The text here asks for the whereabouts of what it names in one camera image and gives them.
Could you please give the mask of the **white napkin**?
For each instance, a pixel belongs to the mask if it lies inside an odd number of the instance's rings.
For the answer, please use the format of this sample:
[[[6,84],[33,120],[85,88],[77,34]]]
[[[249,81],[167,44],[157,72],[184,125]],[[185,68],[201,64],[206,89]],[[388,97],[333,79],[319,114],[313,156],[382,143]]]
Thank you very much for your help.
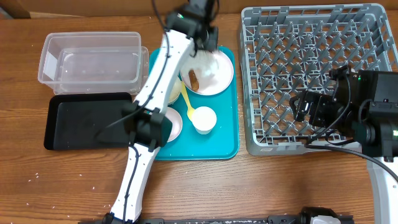
[[[197,53],[193,65],[195,73],[199,75],[199,80],[209,79],[219,70],[216,54],[204,50]]]

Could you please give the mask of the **brown sausage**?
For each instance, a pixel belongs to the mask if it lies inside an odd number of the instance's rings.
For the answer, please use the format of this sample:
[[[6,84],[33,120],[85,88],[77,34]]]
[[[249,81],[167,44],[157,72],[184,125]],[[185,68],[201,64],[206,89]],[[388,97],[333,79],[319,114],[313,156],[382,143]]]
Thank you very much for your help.
[[[199,86],[199,82],[198,82],[198,79],[197,79],[197,77],[195,75],[194,70],[190,70],[188,72],[188,75],[189,75],[189,78],[190,78],[190,85],[191,85],[192,90],[197,92],[200,86]]]

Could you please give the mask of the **white cup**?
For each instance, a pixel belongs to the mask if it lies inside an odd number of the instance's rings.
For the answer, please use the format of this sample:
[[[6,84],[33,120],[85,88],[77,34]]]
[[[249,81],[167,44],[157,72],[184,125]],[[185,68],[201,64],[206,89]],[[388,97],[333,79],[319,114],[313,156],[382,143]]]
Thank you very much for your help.
[[[192,124],[199,134],[208,134],[216,125],[216,113],[207,106],[201,106],[192,114]]]

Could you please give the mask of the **pink bowl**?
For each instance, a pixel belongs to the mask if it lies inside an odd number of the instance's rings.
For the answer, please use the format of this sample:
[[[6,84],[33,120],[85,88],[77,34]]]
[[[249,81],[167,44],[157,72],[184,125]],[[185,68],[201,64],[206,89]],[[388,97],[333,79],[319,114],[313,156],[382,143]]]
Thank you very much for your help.
[[[180,114],[171,107],[167,108],[165,116],[167,119],[169,119],[172,122],[172,130],[167,140],[167,142],[171,142],[175,140],[181,133],[183,127],[183,121]]]

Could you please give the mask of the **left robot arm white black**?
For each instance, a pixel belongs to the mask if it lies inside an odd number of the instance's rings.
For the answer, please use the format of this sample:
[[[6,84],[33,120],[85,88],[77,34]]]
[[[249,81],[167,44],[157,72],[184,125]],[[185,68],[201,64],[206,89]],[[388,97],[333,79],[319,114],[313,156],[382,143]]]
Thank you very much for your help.
[[[165,114],[173,85],[189,57],[198,50],[216,50],[218,28],[211,23],[219,9],[219,1],[189,1],[159,19],[162,43],[146,83],[124,108],[122,118],[104,128],[107,131],[117,124],[124,125],[128,159],[117,199],[101,223],[139,221],[151,167],[172,130]]]

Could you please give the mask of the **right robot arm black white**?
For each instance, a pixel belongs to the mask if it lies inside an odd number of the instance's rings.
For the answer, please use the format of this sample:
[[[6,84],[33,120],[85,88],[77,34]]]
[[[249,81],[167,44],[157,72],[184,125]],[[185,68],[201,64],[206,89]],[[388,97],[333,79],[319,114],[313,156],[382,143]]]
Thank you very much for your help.
[[[301,91],[289,105],[294,119],[322,131],[305,147],[367,160],[376,223],[397,223],[397,73],[332,69],[332,95]]]

